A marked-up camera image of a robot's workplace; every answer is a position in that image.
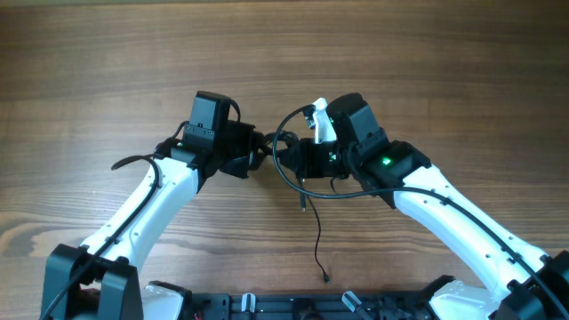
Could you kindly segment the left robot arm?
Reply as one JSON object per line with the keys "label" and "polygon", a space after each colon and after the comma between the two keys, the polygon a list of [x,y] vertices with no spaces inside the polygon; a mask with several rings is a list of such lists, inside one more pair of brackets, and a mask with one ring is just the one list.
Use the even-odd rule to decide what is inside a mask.
{"label": "left robot arm", "polygon": [[113,217],[79,246],[58,245],[49,255],[41,305],[43,319],[197,319],[191,291],[155,281],[140,286],[139,273],[176,213],[216,172],[244,179],[263,138],[253,125],[228,117],[237,103],[199,91],[189,120],[153,153],[139,160],[146,177]]}

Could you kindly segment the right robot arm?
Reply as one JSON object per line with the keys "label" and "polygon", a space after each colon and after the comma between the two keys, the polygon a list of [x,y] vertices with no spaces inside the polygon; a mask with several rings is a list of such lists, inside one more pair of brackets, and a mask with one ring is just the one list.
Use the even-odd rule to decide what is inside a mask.
{"label": "right robot arm", "polygon": [[353,178],[361,196],[378,196],[418,221],[479,278],[472,287],[442,276],[418,298],[419,319],[565,319],[568,254],[549,256],[513,235],[468,200],[413,145],[390,140],[358,93],[301,108],[311,139],[275,149],[284,181]]}

